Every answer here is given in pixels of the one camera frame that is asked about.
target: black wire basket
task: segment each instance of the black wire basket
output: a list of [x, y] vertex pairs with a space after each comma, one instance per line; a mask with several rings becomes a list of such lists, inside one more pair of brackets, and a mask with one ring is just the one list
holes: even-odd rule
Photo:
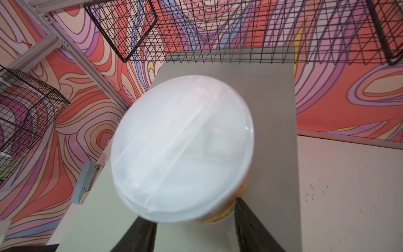
[[0, 184], [70, 104], [57, 89], [0, 66]]
[[112, 0], [85, 10], [123, 61], [394, 65], [403, 0]]

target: wall mural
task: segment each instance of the wall mural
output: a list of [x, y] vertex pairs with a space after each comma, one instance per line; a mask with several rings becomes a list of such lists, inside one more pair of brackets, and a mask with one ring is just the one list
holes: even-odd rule
[[[122, 63], [82, 6], [52, 16], [128, 104], [148, 90], [162, 63]], [[0, 23], [3, 65], [45, 36], [13, 0], [0, 0]], [[57, 88], [71, 105], [0, 187], [0, 220], [12, 220], [2, 249], [47, 242], [71, 204], [84, 162], [100, 156], [122, 117], [59, 50], [30, 73]], [[298, 63], [295, 97], [299, 129], [403, 142], [403, 65]]]

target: wire basket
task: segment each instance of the wire basket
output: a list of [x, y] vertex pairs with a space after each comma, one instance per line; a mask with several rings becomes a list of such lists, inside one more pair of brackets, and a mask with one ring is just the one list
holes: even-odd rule
[[403, 0], [113, 0], [84, 7], [124, 62], [403, 57]]
[[20, 71], [0, 70], [0, 184], [15, 170], [70, 102]]

